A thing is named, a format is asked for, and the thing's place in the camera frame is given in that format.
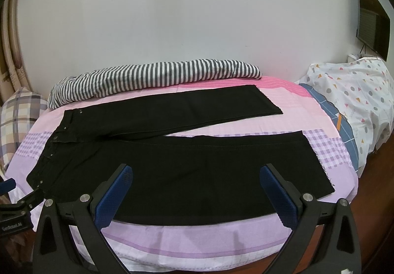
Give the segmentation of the wall mounted black television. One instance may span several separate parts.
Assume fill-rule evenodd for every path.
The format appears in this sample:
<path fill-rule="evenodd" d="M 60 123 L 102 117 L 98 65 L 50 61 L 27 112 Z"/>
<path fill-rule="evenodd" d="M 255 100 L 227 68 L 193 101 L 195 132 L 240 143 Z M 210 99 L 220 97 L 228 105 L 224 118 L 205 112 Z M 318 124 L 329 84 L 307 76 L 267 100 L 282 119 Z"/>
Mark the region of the wall mounted black television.
<path fill-rule="evenodd" d="M 370 50 L 387 60 L 390 40 L 390 18 L 379 0 L 358 0 L 357 38 Z"/>

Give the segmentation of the black denim pants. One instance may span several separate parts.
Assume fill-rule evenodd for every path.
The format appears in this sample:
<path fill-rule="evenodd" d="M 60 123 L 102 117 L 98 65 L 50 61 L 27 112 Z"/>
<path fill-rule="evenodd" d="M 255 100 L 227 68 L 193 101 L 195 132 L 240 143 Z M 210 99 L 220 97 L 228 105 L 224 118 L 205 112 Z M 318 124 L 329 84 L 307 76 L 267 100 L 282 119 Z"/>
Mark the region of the black denim pants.
<path fill-rule="evenodd" d="M 32 188 L 60 203 L 91 194 L 126 164 L 133 182 L 118 221 L 211 225 L 271 214 L 260 182 L 272 164 L 301 193 L 334 189 L 300 131 L 188 137 L 186 132 L 282 111 L 254 85 L 149 95 L 67 110 L 28 174 Z"/>

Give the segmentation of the pink purple checked bedsheet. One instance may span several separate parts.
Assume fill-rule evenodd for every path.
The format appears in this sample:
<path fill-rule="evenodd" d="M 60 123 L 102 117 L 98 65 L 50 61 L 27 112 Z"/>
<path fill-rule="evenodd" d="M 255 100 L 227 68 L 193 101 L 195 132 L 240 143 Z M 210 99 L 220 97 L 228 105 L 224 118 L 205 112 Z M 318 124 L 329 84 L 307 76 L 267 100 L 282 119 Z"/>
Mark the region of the pink purple checked bedsheet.
<path fill-rule="evenodd" d="M 279 108 L 276 118 L 262 117 L 189 131 L 189 136 L 272 135 L 301 131 L 316 153 L 334 192 L 325 201 L 354 199 L 358 177 L 339 132 L 317 101 L 302 86 L 264 77 L 256 86 Z M 64 116 L 64 108 L 40 115 L 14 154 L 6 177 L 15 179 L 16 201 L 31 191 L 27 175 L 49 136 Z M 117 256 L 131 271 L 221 271 L 240 267 L 277 252 L 290 234 L 276 215 L 245 221 L 193 227 L 160 227 L 113 222 L 103 230 Z"/>

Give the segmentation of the white patterned blanket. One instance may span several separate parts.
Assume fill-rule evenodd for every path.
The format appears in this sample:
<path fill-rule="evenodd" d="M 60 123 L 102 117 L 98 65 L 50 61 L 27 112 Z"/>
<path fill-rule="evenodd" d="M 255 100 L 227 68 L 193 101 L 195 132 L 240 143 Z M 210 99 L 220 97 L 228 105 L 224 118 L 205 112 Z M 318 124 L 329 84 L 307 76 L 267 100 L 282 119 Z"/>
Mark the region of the white patterned blanket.
<path fill-rule="evenodd" d="M 379 149 L 393 133 L 393 77 L 379 57 L 356 58 L 347 63 L 312 64 L 298 81 L 323 95 L 350 124 L 361 175 L 368 154 Z"/>

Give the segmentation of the plaid pillow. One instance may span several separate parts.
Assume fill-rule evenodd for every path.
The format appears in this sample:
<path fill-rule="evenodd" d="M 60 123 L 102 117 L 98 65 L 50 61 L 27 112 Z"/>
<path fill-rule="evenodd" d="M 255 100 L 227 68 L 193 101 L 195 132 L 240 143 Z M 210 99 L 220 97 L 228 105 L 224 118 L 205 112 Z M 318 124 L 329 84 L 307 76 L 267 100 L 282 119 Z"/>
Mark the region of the plaid pillow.
<path fill-rule="evenodd" d="M 48 108 L 41 94 L 18 89 L 1 107 L 1 170 L 6 172 L 12 157 L 39 116 Z"/>

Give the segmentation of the blue checked quilt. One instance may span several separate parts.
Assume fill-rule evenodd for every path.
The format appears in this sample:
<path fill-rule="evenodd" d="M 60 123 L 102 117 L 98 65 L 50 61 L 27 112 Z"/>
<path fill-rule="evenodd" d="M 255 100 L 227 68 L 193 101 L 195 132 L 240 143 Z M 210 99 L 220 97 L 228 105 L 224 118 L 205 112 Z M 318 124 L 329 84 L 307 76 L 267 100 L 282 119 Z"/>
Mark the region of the blue checked quilt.
<path fill-rule="evenodd" d="M 339 132 L 339 136 L 346 147 L 349 158 L 356 172 L 359 170 L 359 152 L 357 149 L 356 140 L 353 130 L 347 119 L 340 113 L 340 111 L 327 98 L 318 93 L 314 88 L 306 83 L 300 83 L 301 87 L 305 88 L 309 94 L 317 101 L 322 110 L 330 117 L 333 125 Z"/>

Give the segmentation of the grey white striped bolster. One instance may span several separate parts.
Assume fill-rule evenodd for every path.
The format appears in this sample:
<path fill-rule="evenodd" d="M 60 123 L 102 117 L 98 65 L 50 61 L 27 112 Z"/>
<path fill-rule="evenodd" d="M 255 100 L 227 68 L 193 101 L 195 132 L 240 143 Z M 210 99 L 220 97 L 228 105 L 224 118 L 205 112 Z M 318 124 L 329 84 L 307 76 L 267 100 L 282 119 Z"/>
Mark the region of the grey white striped bolster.
<path fill-rule="evenodd" d="M 99 99 L 128 91 L 221 79 L 261 79 L 262 76 L 256 65 L 227 59 L 108 67 L 59 81 L 51 89 L 48 107 L 54 110 L 78 101 Z"/>

